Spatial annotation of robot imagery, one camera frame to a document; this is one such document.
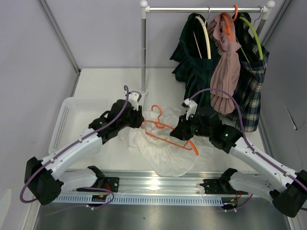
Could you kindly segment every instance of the laundry basket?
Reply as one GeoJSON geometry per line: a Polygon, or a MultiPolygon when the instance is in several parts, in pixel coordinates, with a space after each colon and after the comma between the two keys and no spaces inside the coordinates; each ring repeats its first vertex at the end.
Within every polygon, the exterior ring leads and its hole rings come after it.
{"type": "MultiPolygon", "coordinates": [[[[56,126],[49,146],[49,154],[53,154],[64,146],[79,139],[80,134],[88,125],[103,112],[109,110],[107,98],[77,98],[70,97],[63,101],[56,126]]],[[[102,148],[94,149],[85,157],[96,157],[106,151],[108,142],[102,148]]]]}

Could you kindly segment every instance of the white hanger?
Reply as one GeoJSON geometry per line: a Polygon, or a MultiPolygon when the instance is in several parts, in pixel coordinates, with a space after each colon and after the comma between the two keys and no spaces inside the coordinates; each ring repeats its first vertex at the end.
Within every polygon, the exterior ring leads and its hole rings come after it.
{"type": "MultiPolygon", "coordinates": [[[[204,31],[204,34],[205,34],[205,39],[206,39],[206,46],[207,46],[207,55],[208,55],[208,59],[211,59],[211,49],[210,49],[210,41],[209,41],[209,36],[208,36],[208,32],[207,32],[207,28],[206,28],[206,23],[207,21],[204,21],[199,17],[199,16],[196,16],[195,17],[198,21],[200,21],[201,23],[201,26],[203,28],[203,31],[204,31]]],[[[195,38],[195,41],[196,41],[196,45],[197,45],[197,49],[198,49],[198,52],[200,54],[200,57],[201,57],[201,52],[200,52],[200,49],[199,49],[199,46],[198,46],[198,43],[197,43],[197,40],[196,40],[196,36],[195,36],[195,33],[194,33],[194,38],[195,38]]]]}

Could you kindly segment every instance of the metal clothing rail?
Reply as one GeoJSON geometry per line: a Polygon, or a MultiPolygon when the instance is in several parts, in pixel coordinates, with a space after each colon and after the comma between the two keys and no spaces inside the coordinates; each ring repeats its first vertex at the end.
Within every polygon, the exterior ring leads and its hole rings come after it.
{"type": "MultiPolygon", "coordinates": [[[[255,8],[238,8],[238,12],[248,13],[262,13],[261,21],[257,27],[257,34],[259,35],[263,29],[263,26],[268,19],[272,8],[275,6],[274,1],[268,1],[266,6],[258,6],[255,8]]],[[[150,7],[147,1],[141,1],[141,20],[142,20],[142,50],[141,50],[141,94],[142,96],[147,95],[146,89],[146,18],[150,12],[236,12],[235,7],[204,7],[204,8],[174,8],[174,7],[150,7]]]]}

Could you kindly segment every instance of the metal hook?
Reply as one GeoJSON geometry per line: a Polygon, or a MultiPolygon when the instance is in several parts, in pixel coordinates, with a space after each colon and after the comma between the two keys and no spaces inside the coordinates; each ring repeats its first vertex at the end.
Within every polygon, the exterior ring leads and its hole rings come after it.
{"type": "Polygon", "coordinates": [[[257,18],[257,19],[254,21],[253,26],[255,26],[255,23],[256,23],[257,20],[259,20],[259,18],[257,18]]]}
{"type": "Polygon", "coordinates": [[[209,8],[209,15],[208,18],[205,18],[205,20],[207,21],[210,18],[210,6],[207,6],[209,8]]]}

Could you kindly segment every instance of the dark green garment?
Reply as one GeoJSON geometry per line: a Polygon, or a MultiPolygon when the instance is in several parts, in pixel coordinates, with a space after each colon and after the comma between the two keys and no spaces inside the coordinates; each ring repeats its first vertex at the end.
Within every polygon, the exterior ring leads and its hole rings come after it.
{"type": "MultiPolygon", "coordinates": [[[[201,23],[195,19],[196,16],[199,16],[205,21],[204,17],[197,13],[192,13],[188,17],[182,30],[179,44],[170,58],[171,60],[179,62],[172,73],[175,74],[176,80],[186,83],[184,99],[191,97],[201,89],[210,88],[211,76],[220,60],[220,56],[217,53],[217,47],[210,38],[211,59],[208,59],[204,31],[201,23]],[[201,51],[202,59],[197,49],[193,31],[201,51]]],[[[210,105],[210,92],[199,94],[193,100],[201,106],[210,105]]]]}

